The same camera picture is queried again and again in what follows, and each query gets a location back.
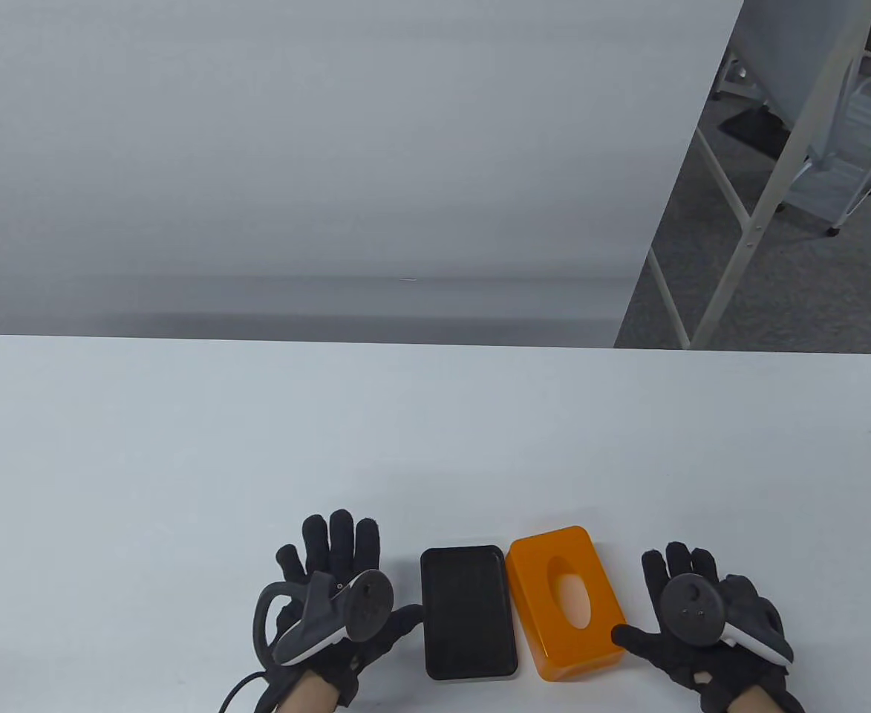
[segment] white backdrop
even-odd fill
[[[0,0],[0,332],[610,345],[739,9]]]

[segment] phone screen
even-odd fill
[[[435,680],[510,676],[518,668],[504,556],[497,547],[422,555],[425,669]]]

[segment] finger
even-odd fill
[[[379,526],[368,517],[356,525],[356,551],[353,574],[379,568]]]
[[[330,515],[330,572],[341,585],[353,574],[353,516],[344,509]]]
[[[670,578],[666,573],[666,561],[662,554],[656,550],[643,553],[643,579],[646,580],[646,590],[650,592],[650,601],[653,602],[653,611],[656,612],[656,621],[662,622],[659,615],[659,595],[663,594],[664,588],[669,584]]]
[[[754,601],[758,598],[755,585],[748,577],[743,577],[741,574],[727,574],[726,578],[718,585],[718,590],[730,602],[737,600]]]
[[[709,550],[701,550],[699,547],[693,550],[693,571],[713,584],[720,583],[720,575],[716,570],[716,558],[709,553]]]
[[[330,571],[330,538],[322,515],[303,520],[303,544],[307,548],[307,574]]]
[[[280,609],[280,614],[276,615],[278,636],[282,636],[288,628],[300,621],[301,616],[303,616],[303,604],[299,602],[290,602],[286,607]]]
[[[689,549],[682,542],[671,542],[666,546],[666,565],[669,567],[670,579],[679,574],[693,571],[693,558]]]
[[[765,609],[765,618],[768,619],[769,625],[782,636],[785,635],[785,627],[782,626],[782,617],[778,613],[778,609],[765,597],[759,597],[758,601],[762,608]]]
[[[303,571],[303,563],[300,561],[300,555],[296,552],[296,547],[292,544],[284,544],[279,550],[276,550],[276,564],[279,564],[280,570],[283,570],[283,578],[287,582],[295,584],[305,584],[307,575]]]
[[[398,641],[420,624],[422,624],[422,605],[410,604],[408,607],[402,607],[392,612],[388,621],[385,622],[383,631],[387,631],[388,634],[394,636],[394,641]]]
[[[610,632],[610,639],[620,648],[625,648],[634,656],[646,659],[648,662],[659,666],[659,657],[662,654],[662,635],[648,634],[642,629],[630,627],[626,624],[617,624]]]
[[[422,622],[422,605],[410,604],[392,612],[388,621],[379,633],[373,637],[373,644],[378,645],[380,651],[390,651],[392,645],[402,637],[418,627]]]

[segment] hand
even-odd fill
[[[303,522],[303,543],[306,546],[306,568],[292,544],[284,544],[276,553],[276,561],[287,582],[305,585],[313,573],[322,571],[329,573],[336,582],[337,590],[341,590],[357,574],[379,567],[379,527],[375,520],[360,520],[353,527],[353,516],[344,509],[331,514],[329,533],[322,516],[307,517]],[[298,622],[302,614],[303,604],[296,600],[283,607],[276,618],[275,641]],[[343,639],[339,644],[328,646],[289,668],[303,668],[316,673],[339,691],[340,706],[349,706],[359,689],[358,676],[363,669],[391,651],[395,642],[412,631],[419,622],[422,622],[421,605],[397,609],[381,631],[368,641],[356,644]]]
[[[653,663],[681,686],[698,691],[704,713],[723,713],[735,699],[753,686],[765,689],[783,709],[801,710],[798,701],[785,690],[788,671],[782,666],[767,662],[741,646],[729,646],[722,642],[695,648],[676,638],[664,624],[659,598],[671,578],[694,573],[717,587],[722,584],[718,578],[716,560],[708,551],[693,550],[690,553],[685,544],[671,542],[666,547],[666,561],[663,561],[658,551],[650,550],[643,554],[642,564],[653,612],[659,622],[659,633],[649,634],[635,627],[618,625],[612,632],[614,644]],[[767,608],[777,619],[777,611],[768,600],[762,600],[762,607]]]

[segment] black object on floor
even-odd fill
[[[720,131],[751,149],[778,160],[785,150],[791,132],[768,106],[746,109],[720,123]]]

